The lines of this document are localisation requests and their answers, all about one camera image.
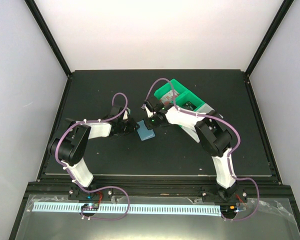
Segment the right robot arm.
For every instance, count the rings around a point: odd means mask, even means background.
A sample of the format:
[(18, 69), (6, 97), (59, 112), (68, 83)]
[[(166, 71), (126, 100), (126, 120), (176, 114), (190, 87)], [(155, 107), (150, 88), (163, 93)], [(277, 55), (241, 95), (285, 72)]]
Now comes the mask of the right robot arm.
[(228, 202), (236, 195), (236, 175), (234, 173), (231, 133), (223, 124), (220, 115), (212, 110), (198, 113), (174, 106), (164, 105), (155, 96), (148, 97), (142, 107), (147, 118), (146, 127), (151, 130), (161, 124), (179, 125), (196, 133), (199, 143), (213, 160), (216, 171), (216, 189), (212, 193), (222, 201)]

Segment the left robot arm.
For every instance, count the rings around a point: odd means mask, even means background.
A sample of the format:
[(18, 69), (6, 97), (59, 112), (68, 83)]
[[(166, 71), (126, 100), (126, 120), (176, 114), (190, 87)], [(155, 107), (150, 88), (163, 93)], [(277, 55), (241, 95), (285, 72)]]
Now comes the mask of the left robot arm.
[(76, 121), (66, 118), (61, 121), (57, 131), (48, 144), (51, 156), (67, 171), (72, 182), (78, 185), (79, 193), (87, 200), (98, 192), (92, 184), (94, 176), (84, 160), (88, 141), (116, 135), (128, 135), (140, 128), (131, 117), (127, 107), (113, 106), (106, 118)]

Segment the blue leather card holder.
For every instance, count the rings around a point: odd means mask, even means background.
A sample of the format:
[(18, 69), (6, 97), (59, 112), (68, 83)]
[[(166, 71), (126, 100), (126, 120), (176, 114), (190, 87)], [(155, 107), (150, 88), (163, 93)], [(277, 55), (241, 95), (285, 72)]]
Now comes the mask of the blue leather card holder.
[(139, 125), (139, 128), (137, 129), (137, 133), (141, 141), (146, 141), (156, 136), (155, 132), (152, 129), (149, 130), (146, 127), (144, 120), (137, 122), (137, 124)]

